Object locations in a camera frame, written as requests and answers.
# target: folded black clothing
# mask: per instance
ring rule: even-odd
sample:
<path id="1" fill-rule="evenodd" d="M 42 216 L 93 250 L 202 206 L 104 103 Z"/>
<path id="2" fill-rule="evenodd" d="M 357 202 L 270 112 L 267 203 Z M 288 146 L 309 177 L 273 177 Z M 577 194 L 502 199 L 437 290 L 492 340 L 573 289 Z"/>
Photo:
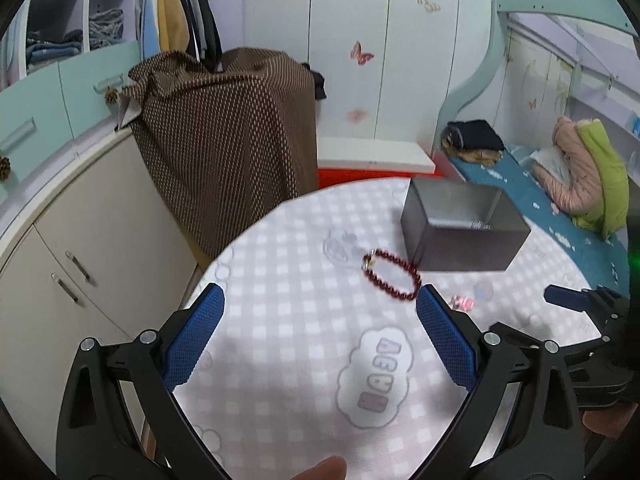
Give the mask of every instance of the folded black clothing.
<path id="1" fill-rule="evenodd" d="M 316 94 L 316 101 L 326 99 L 326 93 L 324 92 L 324 77 L 322 77 L 322 74 L 311 70 L 309 63 L 303 63 L 302 66 L 309 70 L 314 78 L 314 91 Z"/>
<path id="2" fill-rule="evenodd" d="M 502 139 L 484 119 L 452 121 L 447 125 L 447 133 L 457 150 L 504 150 Z"/>

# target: finger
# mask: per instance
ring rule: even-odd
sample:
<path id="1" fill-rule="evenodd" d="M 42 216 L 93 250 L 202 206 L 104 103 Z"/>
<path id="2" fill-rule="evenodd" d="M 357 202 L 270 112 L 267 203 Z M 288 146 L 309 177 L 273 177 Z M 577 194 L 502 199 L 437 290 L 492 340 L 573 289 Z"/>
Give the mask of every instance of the finger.
<path id="1" fill-rule="evenodd" d="M 347 463 L 341 456 L 331 456 L 292 480 L 344 480 L 346 476 Z"/>
<path id="2" fill-rule="evenodd" d="M 618 438 L 636 412 L 637 404 L 616 404 L 600 412 L 584 412 L 582 423 L 595 433 Z"/>

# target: brown polka dot cloth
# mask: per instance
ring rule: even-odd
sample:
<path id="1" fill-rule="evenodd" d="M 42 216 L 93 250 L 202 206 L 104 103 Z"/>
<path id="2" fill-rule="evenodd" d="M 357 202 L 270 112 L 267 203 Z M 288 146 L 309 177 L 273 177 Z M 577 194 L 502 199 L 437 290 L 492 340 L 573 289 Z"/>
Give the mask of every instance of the brown polka dot cloth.
<path id="1" fill-rule="evenodd" d="M 314 81 L 282 52 L 240 48 L 209 73 L 183 52 L 133 67 L 130 124 L 158 191 L 212 258 L 285 200 L 318 189 Z"/>

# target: green jacket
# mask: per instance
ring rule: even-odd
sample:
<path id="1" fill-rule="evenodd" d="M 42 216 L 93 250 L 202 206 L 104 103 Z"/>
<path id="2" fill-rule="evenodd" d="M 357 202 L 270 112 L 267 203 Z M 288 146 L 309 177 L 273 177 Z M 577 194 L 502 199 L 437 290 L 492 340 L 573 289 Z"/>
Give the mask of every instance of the green jacket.
<path id="1" fill-rule="evenodd" d="M 599 119 L 578 126 L 578 135 L 591 153 L 602 183 L 604 200 L 585 215 L 575 216 L 574 224 L 601 233 L 606 240 L 626 223 L 629 210 L 629 180 L 625 163 L 613 149 Z"/>

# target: blue gripper pad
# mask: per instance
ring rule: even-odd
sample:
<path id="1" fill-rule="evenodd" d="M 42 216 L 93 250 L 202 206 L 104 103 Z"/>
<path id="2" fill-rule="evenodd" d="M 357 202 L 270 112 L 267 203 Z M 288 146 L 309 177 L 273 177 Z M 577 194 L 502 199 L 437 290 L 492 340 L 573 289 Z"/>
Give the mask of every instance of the blue gripper pad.
<path id="1" fill-rule="evenodd" d="M 590 300 L 581 290 L 573 290 L 564 286 L 549 285 L 545 289 L 545 301 L 557 306 L 562 306 L 576 312 L 584 312 L 590 307 Z"/>
<path id="2" fill-rule="evenodd" d="M 478 380 L 476 354 L 471 346 L 428 288 L 418 291 L 415 311 L 451 379 L 470 392 Z"/>
<path id="3" fill-rule="evenodd" d="M 195 311 L 166 352 L 162 380 L 170 392 L 189 380 L 225 311 L 224 292 L 217 285 L 207 287 L 191 308 Z"/>

